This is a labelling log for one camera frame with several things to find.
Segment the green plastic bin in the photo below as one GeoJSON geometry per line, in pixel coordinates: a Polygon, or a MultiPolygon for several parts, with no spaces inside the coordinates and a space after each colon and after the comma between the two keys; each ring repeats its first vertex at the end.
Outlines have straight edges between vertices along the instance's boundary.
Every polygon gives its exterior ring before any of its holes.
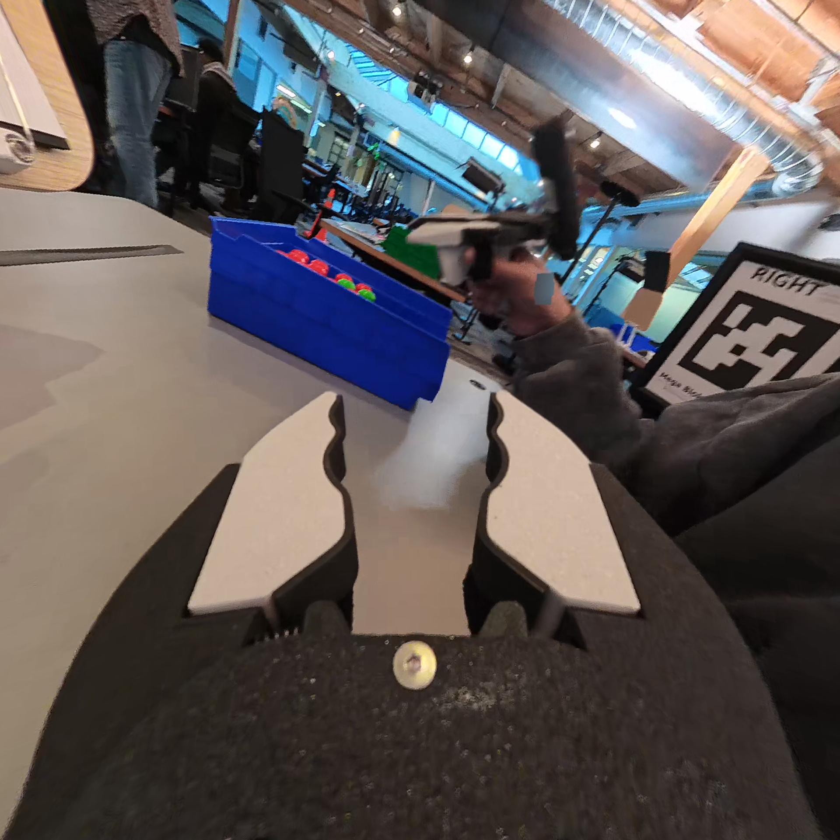
{"type": "Polygon", "coordinates": [[[410,231],[405,226],[395,225],[390,228],[381,246],[384,252],[424,274],[432,280],[440,280],[441,269],[438,250],[434,245],[416,245],[407,241],[410,231]]]}

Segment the black white marker board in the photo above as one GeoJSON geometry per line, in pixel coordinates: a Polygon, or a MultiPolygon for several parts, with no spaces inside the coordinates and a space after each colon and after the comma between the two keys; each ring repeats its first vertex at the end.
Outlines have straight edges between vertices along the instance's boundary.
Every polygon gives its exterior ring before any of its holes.
{"type": "Polygon", "coordinates": [[[838,262],[740,243],[629,391],[658,413],[838,370],[838,262]]]}

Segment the blue plastic bin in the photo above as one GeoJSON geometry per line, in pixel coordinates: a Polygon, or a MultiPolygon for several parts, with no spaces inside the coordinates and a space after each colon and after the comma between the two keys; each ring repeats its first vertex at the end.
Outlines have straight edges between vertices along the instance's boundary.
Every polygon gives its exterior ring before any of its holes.
{"type": "Polygon", "coordinates": [[[293,226],[211,222],[212,316],[405,410],[436,398],[449,357],[448,308],[293,226]],[[329,264],[330,275],[278,249],[302,249],[329,264]],[[338,286],[339,272],[370,285],[376,301],[338,286]]]}

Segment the white instruction stand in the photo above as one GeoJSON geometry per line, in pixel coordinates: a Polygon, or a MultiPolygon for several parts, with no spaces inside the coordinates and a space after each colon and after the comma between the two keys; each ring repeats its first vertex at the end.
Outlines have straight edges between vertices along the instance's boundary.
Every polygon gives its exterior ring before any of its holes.
{"type": "Polygon", "coordinates": [[[70,145],[68,150],[37,148],[33,165],[21,173],[3,174],[2,187],[71,192],[92,172],[95,147],[56,32],[42,2],[2,1],[2,10],[70,145]]]}

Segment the wooden table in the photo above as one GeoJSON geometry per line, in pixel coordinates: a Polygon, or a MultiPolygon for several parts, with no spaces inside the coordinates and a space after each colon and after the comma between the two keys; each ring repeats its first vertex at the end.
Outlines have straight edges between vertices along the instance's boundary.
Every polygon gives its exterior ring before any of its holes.
{"type": "Polygon", "coordinates": [[[440,281],[432,280],[413,268],[405,266],[387,255],[381,247],[373,245],[370,241],[334,223],[332,220],[322,220],[320,227],[327,230],[329,234],[341,239],[346,245],[352,248],[355,254],[363,254],[363,260],[367,260],[372,266],[378,266],[380,270],[390,277],[406,284],[411,282],[419,285],[431,290],[438,297],[446,298],[449,301],[467,302],[467,297],[458,290],[447,287],[440,281]]]}

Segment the person's right forearm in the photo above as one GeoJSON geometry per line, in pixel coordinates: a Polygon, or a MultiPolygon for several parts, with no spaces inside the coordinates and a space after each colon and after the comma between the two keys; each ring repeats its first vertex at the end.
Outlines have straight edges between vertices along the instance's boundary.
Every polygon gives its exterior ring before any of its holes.
{"type": "Polygon", "coordinates": [[[613,336],[576,314],[515,343],[513,393],[678,535],[732,508],[838,433],[838,373],[701,396],[644,418],[613,336]]]}

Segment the grey desk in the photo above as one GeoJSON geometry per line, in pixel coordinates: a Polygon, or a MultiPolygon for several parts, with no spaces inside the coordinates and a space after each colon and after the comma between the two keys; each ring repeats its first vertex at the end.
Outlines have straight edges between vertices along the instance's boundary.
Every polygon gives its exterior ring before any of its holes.
{"type": "Polygon", "coordinates": [[[343,395],[361,634],[465,635],[462,580],[499,384],[456,351],[404,411],[207,313],[209,238],[113,196],[2,189],[2,829],[74,655],[142,554],[227,464],[343,395]]]}

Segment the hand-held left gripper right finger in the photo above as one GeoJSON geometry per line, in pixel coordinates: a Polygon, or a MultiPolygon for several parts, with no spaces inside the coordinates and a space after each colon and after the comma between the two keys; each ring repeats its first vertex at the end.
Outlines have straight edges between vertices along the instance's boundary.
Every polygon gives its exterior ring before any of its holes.
{"type": "Polygon", "coordinates": [[[595,482],[592,462],[509,392],[490,397],[486,472],[469,573],[495,602],[538,616],[564,607],[639,614],[634,583],[595,482]]]}

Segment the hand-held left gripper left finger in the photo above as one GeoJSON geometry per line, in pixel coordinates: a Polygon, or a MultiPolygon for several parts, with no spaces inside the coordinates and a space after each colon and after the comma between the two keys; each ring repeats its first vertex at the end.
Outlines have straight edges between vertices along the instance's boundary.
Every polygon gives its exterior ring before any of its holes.
{"type": "Polygon", "coordinates": [[[190,614],[303,616],[340,603],[359,571],[343,486],[343,399],[325,392],[246,454],[187,603],[190,614]]]}

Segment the person's dark clothing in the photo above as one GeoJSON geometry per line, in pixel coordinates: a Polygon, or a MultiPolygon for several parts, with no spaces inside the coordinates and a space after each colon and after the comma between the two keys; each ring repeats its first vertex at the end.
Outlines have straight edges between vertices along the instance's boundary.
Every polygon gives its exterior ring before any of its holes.
{"type": "Polygon", "coordinates": [[[838,838],[838,437],[736,500],[692,501],[703,514],[677,542],[726,606],[779,712],[826,838],[838,838]]]}

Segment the metal air duct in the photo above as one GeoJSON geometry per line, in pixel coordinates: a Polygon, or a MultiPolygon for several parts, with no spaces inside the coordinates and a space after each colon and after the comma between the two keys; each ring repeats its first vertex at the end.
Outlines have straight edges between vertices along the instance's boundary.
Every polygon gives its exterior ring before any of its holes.
{"type": "Polygon", "coordinates": [[[775,196],[790,198],[819,186],[825,162],[817,139],[685,43],[651,3],[545,4],[732,142],[759,149],[774,172],[775,196]]]}

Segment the wooden post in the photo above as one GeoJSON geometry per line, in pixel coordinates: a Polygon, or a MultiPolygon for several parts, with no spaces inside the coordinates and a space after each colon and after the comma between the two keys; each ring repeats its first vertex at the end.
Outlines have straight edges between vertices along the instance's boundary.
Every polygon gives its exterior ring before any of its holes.
{"type": "Polygon", "coordinates": [[[723,219],[769,166],[768,157],[756,145],[742,149],[668,252],[668,285],[675,281],[700,247],[707,242],[723,219]]]}

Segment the printed instruction sheet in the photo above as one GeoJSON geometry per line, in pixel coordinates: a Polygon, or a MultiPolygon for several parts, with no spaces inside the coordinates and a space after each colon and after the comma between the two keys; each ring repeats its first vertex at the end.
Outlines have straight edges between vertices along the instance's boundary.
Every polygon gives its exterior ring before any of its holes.
{"type": "Polygon", "coordinates": [[[5,12],[1,12],[1,124],[30,147],[68,151],[67,134],[5,12]]]}

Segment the person's right hand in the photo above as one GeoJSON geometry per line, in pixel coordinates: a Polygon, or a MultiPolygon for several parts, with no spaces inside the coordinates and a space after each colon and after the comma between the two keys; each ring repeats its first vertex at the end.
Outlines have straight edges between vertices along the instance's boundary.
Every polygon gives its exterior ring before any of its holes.
{"type": "Polygon", "coordinates": [[[508,259],[496,257],[490,277],[468,278],[467,288],[478,312],[504,321],[518,339],[547,331],[574,314],[554,274],[525,248],[512,250],[508,259]]]}

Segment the black office chair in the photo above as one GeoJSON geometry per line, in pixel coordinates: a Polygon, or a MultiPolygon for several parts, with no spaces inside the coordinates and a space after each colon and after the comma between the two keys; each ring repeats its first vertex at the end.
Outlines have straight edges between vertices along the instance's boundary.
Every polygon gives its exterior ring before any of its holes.
{"type": "Polygon", "coordinates": [[[257,196],[254,218],[261,222],[294,224],[309,205],[303,200],[302,133],[273,111],[261,120],[257,196]]]}

